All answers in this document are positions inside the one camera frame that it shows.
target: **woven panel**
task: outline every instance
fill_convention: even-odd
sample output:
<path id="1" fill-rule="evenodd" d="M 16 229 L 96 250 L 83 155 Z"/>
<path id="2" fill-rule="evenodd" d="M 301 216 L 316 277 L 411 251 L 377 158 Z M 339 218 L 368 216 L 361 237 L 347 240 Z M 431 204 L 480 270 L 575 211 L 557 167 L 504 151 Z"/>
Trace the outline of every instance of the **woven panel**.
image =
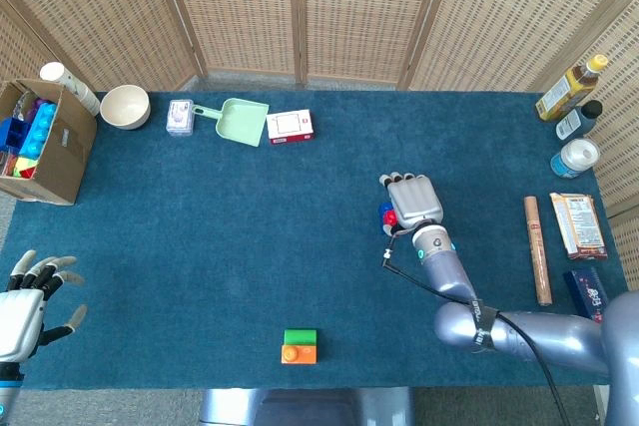
<path id="1" fill-rule="evenodd" d="M 291 0 L 184 0 L 209 69 L 292 73 Z"/>
<path id="2" fill-rule="evenodd" d="M 40 67 L 55 60 L 36 49 L 17 25 L 0 10 L 0 82 L 22 77 L 37 78 Z"/>
<path id="3" fill-rule="evenodd" d="M 594 53 L 610 58 L 592 94 L 603 103 L 603 114 L 589 137 L 602 159 L 595 168 L 607 206 L 639 195 L 639 0 L 617 17 L 581 58 Z"/>
<path id="4" fill-rule="evenodd" d="M 442 0 L 412 90 L 527 90 L 600 0 Z"/>
<path id="5" fill-rule="evenodd" d="M 639 289 L 639 217 L 612 228 L 628 288 Z"/>
<path id="6" fill-rule="evenodd" d="M 22 0 L 98 90 L 171 90 L 195 74 L 166 0 Z"/>
<path id="7" fill-rule="evenodd" d="M 421 0 L 307 0 L 309 74 L 398 80 Z"/>

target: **black cable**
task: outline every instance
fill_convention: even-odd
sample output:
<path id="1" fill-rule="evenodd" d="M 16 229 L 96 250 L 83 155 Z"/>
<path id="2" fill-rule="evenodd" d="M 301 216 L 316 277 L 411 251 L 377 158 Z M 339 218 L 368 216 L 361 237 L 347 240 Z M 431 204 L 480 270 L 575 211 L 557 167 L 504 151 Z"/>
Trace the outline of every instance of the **black cable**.
<path id="1" fill-rule="evenodd" d="M 434 294 L 435 296 L 439 296 L 440 298 L 446 299 L 448 301 L 470 306 L 469 300 L 457 298 L 455 296 L 451 296 L 449 294 L 437 291 L 436 289 L 428 286 L 426 283 L 419 281 L 414 276 L 411 276 L 410 274 L 406 273 L 405 271 L 401 270 L 397 266 L 390 263 L 390 254 L 392 253 L 392 247 L 394 246 L 394 242 L 396 238 L 400 235 L 413 232 L 418 228 L 419 228 L 419 225 L 416 228 L 405 229 L 405 230 L 396 232 L 391 237 L 390 242 L 388 243 L 388 247 L 386 249 L 386 253 L 383 256 L 383 262 L 381 263 L 381 265 L 388 271 L 391 271 L 395 273 L 396 275 L 401 276 L 404 279 L 407 279 L 411 283 L 428 291 L 429 293 Z M 550 369 L 548 369 L 548 364 L 543 359 L 543 356 L 537 349 L 537 345 L 535 344 L 534 340 L 530 336 L 528 336 L 528 334 L 526 334 L 526 332 L 523 329 L 517 326 L 516 323 L 514 323 L 512 320 L 508 319 L 506 316 L 501 314 L 500 311 L 497 311 L 497 317 L 501 319 L 504 323 L 506 323 L 508 326 L 510 326 L 512 329 L 514 329 L 519 334 L 519 336 L 523 338 L 526 344 L 530 347 L 530 349 L 532 350 L 532 353 L 535 355 L 535 358 L 537 359 L 537 362 L 539 363 L 539 366 L 541 367 L 541 370 L 543 371 L 544 376 L 546 377 L 546 381 L 548 382 L 548 387 L 550 388 L 550 392 L 552 393 L 552 398 L 554 399 L 555 405 L 557 406 L 557 409 L 559 410 L 559 416 L 561 416 L 561 422 L 564 424 L 564 426 L 570 426 L 570 420 L 568 419 L 568 414 L 566 413 L 566 409 L 563 405 L 563 402 L 561 401 L 561 397 L 559 396 L 559 391 L 557 390 L 555 381 L 552 378 Z"/>

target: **yellow bottle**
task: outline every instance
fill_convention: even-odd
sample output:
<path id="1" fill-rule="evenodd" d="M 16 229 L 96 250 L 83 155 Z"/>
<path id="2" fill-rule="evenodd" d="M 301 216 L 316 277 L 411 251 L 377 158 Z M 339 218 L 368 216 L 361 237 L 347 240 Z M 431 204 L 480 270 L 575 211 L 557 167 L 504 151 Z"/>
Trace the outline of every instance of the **yellow bottle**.
<path id="1" fill-rule="evenodd" d="M 599 74 L 608 65 L 605 55 L 597 54 L 586 65 L 568 69 L 555 85 L 535 104 L 539 118 L 561 120 L 592 92 Z"/>

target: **green block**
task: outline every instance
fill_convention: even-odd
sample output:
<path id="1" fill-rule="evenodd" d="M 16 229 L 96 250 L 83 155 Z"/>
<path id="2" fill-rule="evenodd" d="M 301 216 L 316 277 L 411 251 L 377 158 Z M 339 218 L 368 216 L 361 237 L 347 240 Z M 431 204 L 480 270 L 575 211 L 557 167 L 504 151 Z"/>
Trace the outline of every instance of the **green block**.
<path id="1" fill-rule="evenodd" d="M 285 329 L 284 344 L 318 344 L 316 329 Z"/>

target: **white bowl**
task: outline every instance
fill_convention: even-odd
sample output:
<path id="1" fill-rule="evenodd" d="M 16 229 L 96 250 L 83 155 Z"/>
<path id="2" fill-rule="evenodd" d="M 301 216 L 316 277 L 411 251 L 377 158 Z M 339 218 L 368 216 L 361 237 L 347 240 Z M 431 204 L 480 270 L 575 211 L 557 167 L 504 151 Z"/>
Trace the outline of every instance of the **white bowl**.
<path id="1" fill-rule="evenodd" d="M 104 96 L 100 114 L 109 124 L 123 130 L 141 127 L 149 118 L 149 96 L 137 85 L 121 85 Z"/>

